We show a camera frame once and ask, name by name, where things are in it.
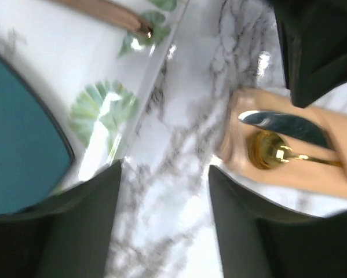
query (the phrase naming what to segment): white marble surface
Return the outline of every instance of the white marble surface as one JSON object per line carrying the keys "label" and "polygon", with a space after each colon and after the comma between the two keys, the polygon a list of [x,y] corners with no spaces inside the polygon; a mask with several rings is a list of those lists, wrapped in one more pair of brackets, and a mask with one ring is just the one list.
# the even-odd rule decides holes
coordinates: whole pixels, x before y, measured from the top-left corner
{"label": "white marble surface", "polygon": [[[123,165],[106,277],[222,277],[206,171],[227,103],[241,86],[283,85],[267,4],[191,0]],[[347,113],[347,84],[318,105]],[[347,208],[347,200],[235,178],[305,213]]]}

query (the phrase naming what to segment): leaf print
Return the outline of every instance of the leaf print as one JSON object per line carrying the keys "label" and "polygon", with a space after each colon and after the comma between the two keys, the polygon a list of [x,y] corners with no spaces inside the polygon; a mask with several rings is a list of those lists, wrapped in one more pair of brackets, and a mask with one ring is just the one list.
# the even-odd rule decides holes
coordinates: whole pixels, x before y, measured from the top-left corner
{"label": "leaf print", "polygon": [[166,21],[165,15],[155,10],[149,10],[141,14],[141,17],[149,21],[153,26],[160,25]]}
{"label": "leaf print", "polygon": [[128,32],[123,39],[122,47],[118,54],[119,57],[145,49],[147,46],[156,45],[159,46],[164,39],[170,34],[171,28],[169,26],[163,26],[166,21],[166,17],[161,13],[154,10],[149,10],[141,14],[141,17],[145,18],[151,23],[154,28],[152,38],[146,38],[138,36],[134,33]]}
{"label": "leaf print", "polygon": [[95,124],[101,123],[108,131],[108,150],[114,155],[118,149],[120,128],[138,110],[138,101],[119,81],[97,82],[87,85],[71,107],[70,127],[88,147]]}
{"label": "leaf print", "polygon": [[177,0],[149,0],[161,10],[172,12],[177,7]]}

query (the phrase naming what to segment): knife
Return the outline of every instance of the knife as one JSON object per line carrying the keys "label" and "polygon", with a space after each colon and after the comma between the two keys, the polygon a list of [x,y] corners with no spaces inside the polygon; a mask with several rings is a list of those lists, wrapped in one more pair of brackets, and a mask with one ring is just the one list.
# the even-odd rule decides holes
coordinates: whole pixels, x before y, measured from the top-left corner
{"label": "knife", "polygon": [[241,113],[238,118],[247,125],[274,131],[325,149],[334,150],[329,135],[322,127],[297,115],[276,111],[252,110]]}

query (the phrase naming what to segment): gold spoon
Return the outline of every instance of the gold spoon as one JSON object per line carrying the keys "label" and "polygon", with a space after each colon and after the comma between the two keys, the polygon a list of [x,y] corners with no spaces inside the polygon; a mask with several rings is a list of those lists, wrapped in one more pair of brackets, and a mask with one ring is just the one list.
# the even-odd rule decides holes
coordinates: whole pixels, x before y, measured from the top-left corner
{"label": "gold spoon", "polygon": [[258,169],[273,169],[290,162],[290,159],[342,167],[342,163],[339,161],[329,161],[294,153],[284,139],[272,131],[263,130],[255,133],[247,139],[247,147],[249,160]]}

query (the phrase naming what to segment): cutlery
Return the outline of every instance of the cutlery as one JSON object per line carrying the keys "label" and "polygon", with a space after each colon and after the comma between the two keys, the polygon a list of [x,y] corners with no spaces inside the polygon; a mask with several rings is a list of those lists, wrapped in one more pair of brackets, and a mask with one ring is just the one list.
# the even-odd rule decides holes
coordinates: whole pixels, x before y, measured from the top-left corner
{"label": "cutlery", "polygon": [[241,113],[238,118],[247,125],[274,131],[334,151],[327,132],[300,116],[276,111],[252,110]]}
{"label": "cutlery", "polygon": [[134,11],[107,0],[50,0],[94,18],[151,38],[152,25]]}
{"label": "cutlery", "polygon": [[339,161],[328,161],[308,155],[294,153],[284,139],[272,131],[259,131],[247,139],[248,156],[250,162],[258,169],[274,169],[281,164],[299,159],[342,167]]}

